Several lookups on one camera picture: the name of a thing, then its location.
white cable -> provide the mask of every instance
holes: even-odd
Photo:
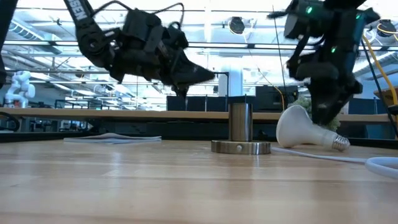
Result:
[[[271,150],[275,152],[283,152],[283,153],[311,157],[316,159],[327,159],[332,161],[354,162],[354,163],[364,164],[367,170],[375,174],[379,174],[384,177],[390,177],[393,179],[398,179],[398,157],[373,157],[369,159],[362,159],[362,158],[352,158],[352,157],[318,156],[304,152],[297,152],[290,149],[282,149],[279,147],[272,147]]]

light bulb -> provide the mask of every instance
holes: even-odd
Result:
[[[276,127],[276,138],[282,147],[314,144],[339,151],[349,147],[348,139],[313,124],[305,109],[299,105],[291,106],[282,113]]]

